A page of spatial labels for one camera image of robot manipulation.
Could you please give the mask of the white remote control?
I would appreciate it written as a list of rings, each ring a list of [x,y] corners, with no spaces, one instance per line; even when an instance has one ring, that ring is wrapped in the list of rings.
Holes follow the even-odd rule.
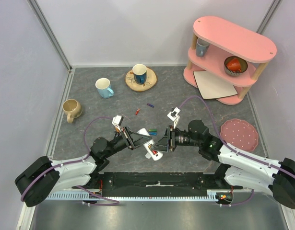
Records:
[[[140,129],[137,133],[149,136],[151,138],[151,135],[147,132],[145,128]],[[158,161],[163,157],[163,153],[160,151],[152,150],[152,145],[154,143],[154,140],[151,139],[143,144],[144,148],[147,150],[145,157],[147,159],[153,159],[154,161]]]

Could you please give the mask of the white battery cover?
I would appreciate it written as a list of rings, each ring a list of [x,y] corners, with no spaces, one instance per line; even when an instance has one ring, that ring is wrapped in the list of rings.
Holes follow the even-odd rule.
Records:
[[[150,154],[147,152],[146,155],[145,155],[145,157],[146,157],[147,159],[150,159],[151,156],[150,156]]]

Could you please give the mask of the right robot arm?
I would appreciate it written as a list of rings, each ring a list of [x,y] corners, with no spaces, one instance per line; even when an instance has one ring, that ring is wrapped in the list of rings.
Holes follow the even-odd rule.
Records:
[[[240,150],[211,135],[201,120],[192,120],[184,131],[168,126],[164,136],[151,145],[151,151],[170,152],[177,146],[198,147],[203,158],[220,163],[213,177],[216,187],[223,189],[231,185],[259,190],[295,209],[294,160],[278,161]]]

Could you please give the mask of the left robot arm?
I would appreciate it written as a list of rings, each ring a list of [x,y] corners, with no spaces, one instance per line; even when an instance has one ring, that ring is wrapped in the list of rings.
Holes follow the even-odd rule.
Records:
[[[15,179],[15,185],[21,201],[34,207],[54,192],[74,186],[95,188],[99,183],[98,173],[109,164],[110,156],[126,148],[134,150],[152,143],[146,129],[132,132],[124,127],[112,140],[95,139],[88,154],[82,157],[60,161],[47,156],[38,158]]]

